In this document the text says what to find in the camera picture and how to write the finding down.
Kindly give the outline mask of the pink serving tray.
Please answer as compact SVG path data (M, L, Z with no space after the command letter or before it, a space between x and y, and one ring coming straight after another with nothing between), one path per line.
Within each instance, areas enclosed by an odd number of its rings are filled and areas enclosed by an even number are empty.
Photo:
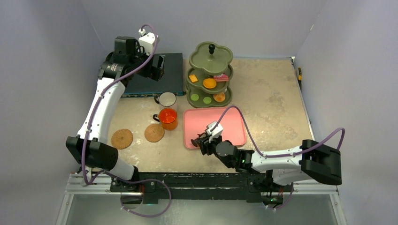
M196 147L191 143L203 133L207 125L218 121L226 107L209 107L189 109L183 113L184 145L188 149ZM222 138L232 144L243 146L246 143L246 133L243 119L236 108L229 109L220 123L223 127Z

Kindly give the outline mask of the square yellow cracker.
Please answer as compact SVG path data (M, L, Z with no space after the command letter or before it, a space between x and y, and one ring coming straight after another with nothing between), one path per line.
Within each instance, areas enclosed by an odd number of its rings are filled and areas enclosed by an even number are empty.
M191 83L196 83L198 82L198 78L195 74L191 74L188 76L189 80L191 81Z

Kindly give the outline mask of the green macaron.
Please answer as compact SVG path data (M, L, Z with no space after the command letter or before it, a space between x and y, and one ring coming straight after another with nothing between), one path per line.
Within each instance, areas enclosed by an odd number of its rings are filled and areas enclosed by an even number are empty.
M211 102L212 102L212 99L211 99L210 97L204 97L204 98L203 98L203 103L204 103L204 104L208 105L208 104L210 104Z
M199 100L199 95L198 94L192 94L191 96L190 96L190 99L191 99L191 101L198 101Z

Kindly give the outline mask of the orange translucent cup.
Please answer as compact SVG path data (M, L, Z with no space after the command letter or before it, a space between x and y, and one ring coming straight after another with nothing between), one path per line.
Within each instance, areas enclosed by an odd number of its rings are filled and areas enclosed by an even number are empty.
M165 130L174 130L178 125L177 112L172 108L164 108L152 118L161 124Z

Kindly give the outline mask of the orange bun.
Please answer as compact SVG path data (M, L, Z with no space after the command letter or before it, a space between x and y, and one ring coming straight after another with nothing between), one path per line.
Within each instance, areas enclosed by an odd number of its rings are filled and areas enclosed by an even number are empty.
M225 95L224 92L217 93L217 94L214 94L214 95L213 95L213 99L214 99L216 102L221 103L221 102L224 102L224 101L225 101L226 95Z

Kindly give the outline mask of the green three-tier stand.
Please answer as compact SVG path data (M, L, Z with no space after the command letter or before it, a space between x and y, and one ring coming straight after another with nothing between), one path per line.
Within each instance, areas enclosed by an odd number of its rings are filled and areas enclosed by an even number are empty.
M234 69L230 65L233 60L233 52L222 45L218 45L211 41L202 42L197 45L194 52L189 56L188 62L190 65L186 76L187 101L194 108L207 107L224 107L231 103L233 94L230 89L230 81L234 75ZM228 82L217 82L213 89L207 89L203 86L203 80L206 78L213 78L215 75L225 73L229 77ZM198 82L191 83L188 76L195 74ZM216 102L213 95L224 92L226 99L224 102ZM191 101L190 96L198 94L198 101ZM204 97L210 97L212 102L208 105L203 103Z

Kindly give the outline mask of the orange egg tart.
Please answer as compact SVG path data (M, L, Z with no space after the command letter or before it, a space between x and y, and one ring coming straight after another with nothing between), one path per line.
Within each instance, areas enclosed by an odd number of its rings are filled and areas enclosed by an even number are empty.
M217 85L217 81L214 78L206 78L203 80L203 86L207 89L213 89Z

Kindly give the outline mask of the pink cake slice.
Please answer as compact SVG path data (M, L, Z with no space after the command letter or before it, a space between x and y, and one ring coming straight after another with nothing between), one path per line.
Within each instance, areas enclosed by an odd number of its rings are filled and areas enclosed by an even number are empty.
M221 83L221 82L228 82L230 79L229 77L223 73L221 75L215 75L213 76L213 79L217 82L217 83Z

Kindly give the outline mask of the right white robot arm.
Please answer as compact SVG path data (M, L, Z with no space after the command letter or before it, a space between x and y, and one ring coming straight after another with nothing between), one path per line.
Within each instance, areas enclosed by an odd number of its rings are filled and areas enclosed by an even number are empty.
M227 168L238 173L265 173L263 184L270 191L302 180L333 186L342 184L340 151L313 140L270 152L239 149L229 140L222 140L222 136L212 138L207 133L192 139L191 143L200 148L202 155L215 155Z

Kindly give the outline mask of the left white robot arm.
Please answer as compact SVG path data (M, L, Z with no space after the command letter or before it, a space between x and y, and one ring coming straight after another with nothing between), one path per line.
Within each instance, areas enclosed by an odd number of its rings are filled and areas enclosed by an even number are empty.
M122 160L118 150L107 144L108 132L116 105L133 76L138 74L155 81L162 78L165 56L154 56L158 42L158 35L151 32L138 39L117 37L114 51L99 68L96 94L88 115L76 136L66 140L67 149L81 165L87 185L95 179L88 178L85 170L89 167L118 177L129 192L139 188L138 168Z

